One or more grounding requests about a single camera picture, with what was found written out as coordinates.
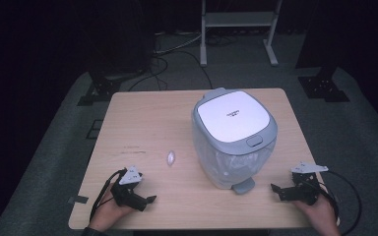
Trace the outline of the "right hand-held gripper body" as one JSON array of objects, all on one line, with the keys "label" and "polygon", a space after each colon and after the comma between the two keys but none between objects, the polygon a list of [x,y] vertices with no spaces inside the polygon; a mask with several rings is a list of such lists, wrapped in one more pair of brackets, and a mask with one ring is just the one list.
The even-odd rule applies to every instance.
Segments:
[{"label": "right hand-held gripper body", "polygon": [[309,206],[317,202],[321,188],[316,174],[328,170],[327,166],[304,161],[300,161],[290,169],[295,188],[301,194],[299,198],[301,201],[307,203]]}]

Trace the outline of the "person's left hand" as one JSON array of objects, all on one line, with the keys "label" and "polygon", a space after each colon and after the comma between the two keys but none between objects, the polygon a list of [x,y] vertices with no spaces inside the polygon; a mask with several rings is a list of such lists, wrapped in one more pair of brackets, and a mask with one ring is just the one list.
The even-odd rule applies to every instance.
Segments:
[{"label": "person's left hand", "polygon": [[110,192],[112,185],[109,185],[101,199],[101,204],[96,208],[94,216],[88,227],[98,232],[104,232],[111,228],[120,219],[134,210],[129,206],[119,206]]}]

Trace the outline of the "black stand base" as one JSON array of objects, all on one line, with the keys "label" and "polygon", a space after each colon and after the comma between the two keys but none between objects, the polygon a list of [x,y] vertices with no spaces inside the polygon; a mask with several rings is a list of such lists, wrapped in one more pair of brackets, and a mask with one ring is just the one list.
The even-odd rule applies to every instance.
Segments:
[{"label": "black stand base", "polygon": [[327,102],[348,101],[346,94],[333,82],[344,55],[343,6],[342,0],[318,0],[296,63],[297,68],[320,68],[315,76],[298,78],[309,98],[324,98]]},{"label": "black stand base", "polygon": [[110,80],[104,74],[90,72],[92,83],[79,101],[78,106],[90,106],[95,102],[109,101],[120,90],[120,80]]}]

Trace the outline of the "clear plastic bin liner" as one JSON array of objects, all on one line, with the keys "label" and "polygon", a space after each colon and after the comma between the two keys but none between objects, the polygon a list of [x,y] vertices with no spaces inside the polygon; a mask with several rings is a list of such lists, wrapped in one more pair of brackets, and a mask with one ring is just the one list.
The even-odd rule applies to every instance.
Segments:
[{"label": "clear plastic bin liner", "polygon": [[241,154],[226,153],[213,146],[198,128],[193,129],[193,143],[201,166],[212,183],[220,189],[244,194],[255,186],[256,175],[271,156],[277,136],[267,141],[257,135],[242,141]]}]

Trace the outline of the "grey white pedal trash bin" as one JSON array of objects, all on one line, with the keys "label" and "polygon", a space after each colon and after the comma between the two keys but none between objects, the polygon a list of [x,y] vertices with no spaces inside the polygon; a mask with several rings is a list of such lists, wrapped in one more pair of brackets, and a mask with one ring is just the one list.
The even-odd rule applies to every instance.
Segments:
[{"label": "grey white pedal trash bin", "polygon": [[193,129],[198,128],[213,146],[226,153],[241,154],[242,141],[278,136],[278,125],[268,109],[253,95],[237,89],[216,88],[204,94],[192,111]]}]

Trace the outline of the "white metal stand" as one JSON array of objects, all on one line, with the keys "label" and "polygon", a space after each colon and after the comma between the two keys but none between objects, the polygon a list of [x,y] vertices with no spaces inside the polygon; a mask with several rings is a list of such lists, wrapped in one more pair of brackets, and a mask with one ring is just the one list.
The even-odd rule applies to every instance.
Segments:
[{"label": "white metal stand", "polygon": [[210,28],[253,28],[269,27],[268,37],[263,40],[270,64],[278,66],[279,62],[272,43],[280,16],[283,0],[277,0],[273,12],[229,12],[210,13],[207,11],[207,0],[202,0],[201,9],[201,43],[200,65],[207,66],[206,32]]}]

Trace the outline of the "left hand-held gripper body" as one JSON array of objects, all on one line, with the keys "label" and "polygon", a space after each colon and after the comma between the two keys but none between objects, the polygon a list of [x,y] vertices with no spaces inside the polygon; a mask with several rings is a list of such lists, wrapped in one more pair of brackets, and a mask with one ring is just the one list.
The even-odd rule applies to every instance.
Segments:
[{"label": "left hand-held gripper body", "polygon": [[143,211],[149,201],[134,192],[142,181],[142,174],[135,165],[119,171],[119,177],[111,187],[111,194],[119,206],[127,206]]}]

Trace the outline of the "person's right hand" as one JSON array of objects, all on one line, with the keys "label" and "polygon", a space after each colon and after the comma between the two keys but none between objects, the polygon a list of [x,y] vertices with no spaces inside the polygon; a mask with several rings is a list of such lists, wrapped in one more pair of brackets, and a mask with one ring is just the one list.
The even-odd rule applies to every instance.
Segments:
[{"label": "person's right hand", "polygon": [[312,206],[301,201],[293,201],[292,204],[306,216],[312,227],[321,236],[341,236],[335,219],[335,211],[324,196],[319,196]]}]

